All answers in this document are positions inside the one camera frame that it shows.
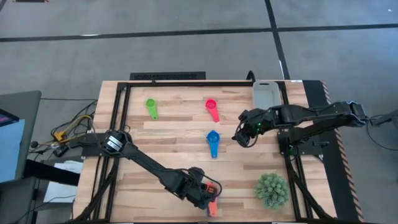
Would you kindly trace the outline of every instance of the white paper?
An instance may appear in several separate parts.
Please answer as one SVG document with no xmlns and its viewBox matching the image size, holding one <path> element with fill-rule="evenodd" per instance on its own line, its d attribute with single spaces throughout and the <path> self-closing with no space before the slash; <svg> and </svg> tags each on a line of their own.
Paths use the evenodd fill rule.
<svg viewBox="0 0 398 224">
<path fill-rule="evenodd" d="M 83 163 L 76 162 L 76 161 L 65 161 L 65 163 L 54 164 L 54 167 L 63 169 L 63 170 L 68 170 L 68 171 L 75 172 L 75 173 L 79 174 L 81 172 L 81 169 L 83 168 Z M 47 191 L 45 193 L 44 202 L 48 202 L 49 200 L 51 200 L 55 197 L 67 197 L 67 196 L 71 196 L 71 195 L 76 195 L 76 191 L 77 191 L 76 186 L 59 184 L 56 182 L 50 182 L 49 187 L 47 188 Z M 73 202 L 73 199 L 75 199 L 75 198 L 74 197 L 56 198 L 56 199 L 52 200 L 51 202 L 71 203 L 71 202 Z"/>
</svg>

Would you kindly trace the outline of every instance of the yellow cable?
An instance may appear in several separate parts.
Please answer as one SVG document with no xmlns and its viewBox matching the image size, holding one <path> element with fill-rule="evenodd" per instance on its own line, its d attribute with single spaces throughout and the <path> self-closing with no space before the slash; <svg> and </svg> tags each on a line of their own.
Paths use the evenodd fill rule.
<svg viewBox="0 0 398 224">
<path fill-rule="evenodd" d="M 73 128 L 73 125 L 74 125 L 77 121 L 80 121 L 80 120 L 83 119 L 83 118 L 88 118 L 88 119 L 90 119 L 91 121 L 93 120 L 93 118 L 91 118 L 91 116 L 88 116 L 88 115 L 81 115 L 81 116 L 77 117 L 74 121 L 72 121 L 72 123 L 69 124 L 69 126 L 68 126 L 65 130 L 60 131 L 60 132 L 58 132 L 58 133 L 54 133 L 54 136 L 64 136 L 65 133 L 66 133 L 70 128 Z M 58 141 L 58 143 L 65 143 L 65 142 L 68 142 L 68 141 L 70 141 L 70 140 L 72 140 L 72 139 L 75 139 L 75 138 L 78 138 L 78 137 L 82 137 L 82 136 L 84 136 L 84 135 L 85 135 L 85 134 L 81 134 L 81 135 L 78 135 L 78 136 L 75 136 L 75 137 L 72 137 L 72 138 L 69 138 L 69 139 L 64 139 L 64 140 Z"/>
</svg>

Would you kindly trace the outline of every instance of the gray container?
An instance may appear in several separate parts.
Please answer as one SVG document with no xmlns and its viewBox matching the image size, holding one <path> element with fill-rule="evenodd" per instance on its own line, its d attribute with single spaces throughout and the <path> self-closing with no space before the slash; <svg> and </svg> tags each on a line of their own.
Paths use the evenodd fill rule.
<svg viewBox="0 0 398 224">
<path fill-rule="evenodd" d="M 281 105 L 278 84 L 276 82 L 254 82 L 253 102 L 255 108 L 263 110 Z"/>
</svg>

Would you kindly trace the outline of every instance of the black floor stripe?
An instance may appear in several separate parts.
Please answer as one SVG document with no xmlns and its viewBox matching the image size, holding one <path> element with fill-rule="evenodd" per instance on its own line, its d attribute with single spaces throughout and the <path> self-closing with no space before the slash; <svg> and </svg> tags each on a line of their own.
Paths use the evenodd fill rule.
<svg viewBox="0 0 398 224">
<path fill-rule="evenodd" d="M 274 36 L 276 51 L 278 53 L 279 63 L 280 63 L 280 66 L 282 67 L 283 78 L 285 80 L 290 80 L 289 71 L 287 70 L 285 53 L 282 48 L 282 42 L 280 41 L 280 38 L 279 38 L 278 28 L 276 26 L 276 21 L 275 21 L 274 11 L 272 10 L 271 1 L 265 0 L 265 2 L 266 2 L 267 12 L 268 12 L 268 16 L 269 16 L 269 22 L 271 23 L 272 35 Z"/>
<path fill-rule="evenodd" d="M 0 2 L 0 10 L 6 0 Z M 398 24 L 375 24 L 375 25 L 353 25 L 353 26 L 316 26 L 316 27 L 276 27 L 277 32 L 302 32 L 302 31 L 325 31 L 325 30 L 361 30 L 361 29 L 391 29 L 398 28 Z M 212 29 L 212 30 L 180 30 L 163 32 L 131 32 L 122 34 L 87 34 L 87 35 L 60 35 L 43 37 L 0 37 L 0 42 L 29 42 L 29 41 L 53 41 L 53 40 L 91 40 L 91 39 L 114 39 L 133 37 L 168 37 L 180 35 L 211 35 L 211 34 L 250 34 L 260 32 L 272 32 L 274 38 L 280 43 L 279 35 L 275 37 L 272 28 L 236 28 L 236 29 Z"/>
<path fill-rule="evenodd" d="M 63 36 L 48 36 L 48 37 L 5 37 L 5 38 L 0 38 L 0 42 L 91 40 L 91 39 L 168 37 L 168 36 L 180 36 L 180 35 L 207 35 L 207 34 L 248 34 L 248 33 L 260 33 L 260 32 L 271 32 L 271 28 L 181 30 L 181 31 L 163 31 L 163 32 L 133 32 L 133 33 L 124 33 L 124 34 L 63 35 Z"/>
<path fill-rule="evenodd" d="M 352 25 L 352 26 L 316 26 L 316 27 L 280 27 L 279 32 L 300 31 L 325 31 L 325 30 L 361 30 L 361 29 L 388 29 L 398 28 L 398 24 L 374 24 L 374 25 Z"/>
<path fill-rule="evenodd" d="M 0 2 L 0 11 L 4 7 L 4 5 L 6 4 L 6 1 L 7 0 L 1 0 L 1 2 Z"/>
</svg>

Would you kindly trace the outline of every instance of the orange object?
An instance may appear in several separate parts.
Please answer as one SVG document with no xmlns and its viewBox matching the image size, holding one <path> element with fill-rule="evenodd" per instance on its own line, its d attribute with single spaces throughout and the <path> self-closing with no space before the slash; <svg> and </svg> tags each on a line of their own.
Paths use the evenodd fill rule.
<svg viewBox="0 0 398 224">
<path fill-rule="evenodd" d="M 207 185 L 208 192 L 210 192 L 210 193 L 215 192 L 215 194 L 217 194 L 218 189 L 214 183 L 209 181 L 206 183 L 206 185 Z M 209 205 L 207 207 L 207 216 L 209 216 L 209 217 L 217 216 L 217 201 L 218 201 L 218 198 L 215 198 L 214 202 L 209 203 Z"/>
</svg>

